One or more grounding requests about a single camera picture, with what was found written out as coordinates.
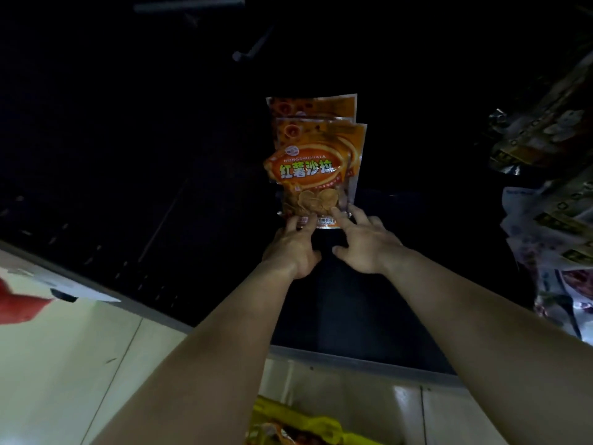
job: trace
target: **hand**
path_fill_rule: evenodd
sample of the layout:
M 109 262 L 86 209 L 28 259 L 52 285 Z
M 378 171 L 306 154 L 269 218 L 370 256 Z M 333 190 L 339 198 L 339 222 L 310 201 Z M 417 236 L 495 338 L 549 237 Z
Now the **hand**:
M 346 233 L 348 248 L 333 247 L 333 253 L 360 273 L 385 273 L 399 252 L 407 250 L 396 236 L 385 229 L 379 217 L 367 217 L 365 211 L 349 205 L 356 225 L 345 212 L 331 209 L 332 216 Z
M 317 226 L 317 216 L 309 216 L 307 224 L 297 231 L 298 216 L 292 216 L 286 222 L 286 228 L 280 228 L 276 237 L 263 253 L 262 262 L 277 265 L 289 272 L 293 279 L 304 278 L 322 259 L 321 252 L 313 251 L 311 236 Z

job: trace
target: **red bag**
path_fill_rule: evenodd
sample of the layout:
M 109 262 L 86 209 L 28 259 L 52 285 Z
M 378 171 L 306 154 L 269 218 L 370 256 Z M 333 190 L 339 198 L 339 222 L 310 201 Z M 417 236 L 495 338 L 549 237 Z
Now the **red bag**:
M 0 278 L 0 324 L 22 323 L 33 320 L 53 299 L 13 294 Z

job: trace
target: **forearm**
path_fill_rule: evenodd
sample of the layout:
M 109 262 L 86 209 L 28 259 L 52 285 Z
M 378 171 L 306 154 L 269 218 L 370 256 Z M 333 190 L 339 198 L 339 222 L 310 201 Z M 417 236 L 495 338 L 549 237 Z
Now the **forearm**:
M 589 441 L 591 347 L 419 253 L 385 274 L 509 443 Z
M 292 276 L 262 263 L 161 363 L 95 441 L 241 443 Z

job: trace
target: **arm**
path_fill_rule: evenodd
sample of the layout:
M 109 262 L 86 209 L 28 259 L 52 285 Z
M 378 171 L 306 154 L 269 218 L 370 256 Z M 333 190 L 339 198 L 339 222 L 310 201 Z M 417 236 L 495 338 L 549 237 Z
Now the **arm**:
M 593 348 L 352 212 L 356 225 L 333 213 L 349 245 L 334 253 L 393 283 L 509 444 L 591 442 Z
M 244 441 L 288 286 L 321 259 L 315 218 L 279 230 L 263 261 L 157 367 L 94 445 L 237 445 Z

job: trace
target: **orange snack bag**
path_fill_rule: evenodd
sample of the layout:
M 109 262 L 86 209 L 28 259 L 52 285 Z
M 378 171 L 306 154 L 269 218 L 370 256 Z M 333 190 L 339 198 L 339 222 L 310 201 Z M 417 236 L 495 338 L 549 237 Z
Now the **orange snack bag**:
M 311 119 L 279 119 L 279 125 L 286 144 L 264 168 L 284 187 L 284 216 L 299 215 L 303 226 L 317 214 L 317 228 L 338 228 L 330 209 L 346 210 L 367 126 Z
M 277 128 L 275 119 L 280 117 L 307 117 L 313 119 L 347 120 L 352 123 L 356 121 L 356 108 L 358 96 L 338 95 L 321 98 L 266 98 L 270 108 L 272 127 Z M 282 144 L 274 139 L 276 149 Z

